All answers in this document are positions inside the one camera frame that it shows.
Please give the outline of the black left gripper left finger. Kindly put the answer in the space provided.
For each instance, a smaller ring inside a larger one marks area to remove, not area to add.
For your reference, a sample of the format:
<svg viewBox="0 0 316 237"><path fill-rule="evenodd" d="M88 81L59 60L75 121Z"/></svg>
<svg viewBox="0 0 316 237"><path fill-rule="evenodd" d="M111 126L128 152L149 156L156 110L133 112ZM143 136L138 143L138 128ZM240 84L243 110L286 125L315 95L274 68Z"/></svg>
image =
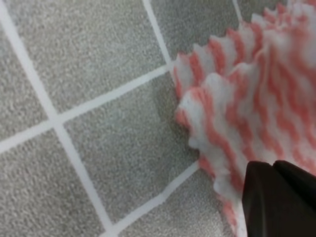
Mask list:
<svg viewBox="0 0 316 237"><path fill-rule="evenodd" d="M316 235L316 195L300 195L268 163L248 163L242 207L249 237Z"/></svg>

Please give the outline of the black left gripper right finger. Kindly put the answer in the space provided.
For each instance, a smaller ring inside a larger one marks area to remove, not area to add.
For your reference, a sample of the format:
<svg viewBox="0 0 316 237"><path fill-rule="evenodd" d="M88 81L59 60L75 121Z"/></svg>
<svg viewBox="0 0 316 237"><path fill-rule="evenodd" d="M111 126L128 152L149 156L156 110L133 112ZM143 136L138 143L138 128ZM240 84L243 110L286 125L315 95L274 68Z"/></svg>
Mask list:
<svg viewBox="0 0 316 237"><path fill-rule="evenodd" d="M300 195L316 194L316 177L314 175L284 160L276 161L273 167Z"/></svg>

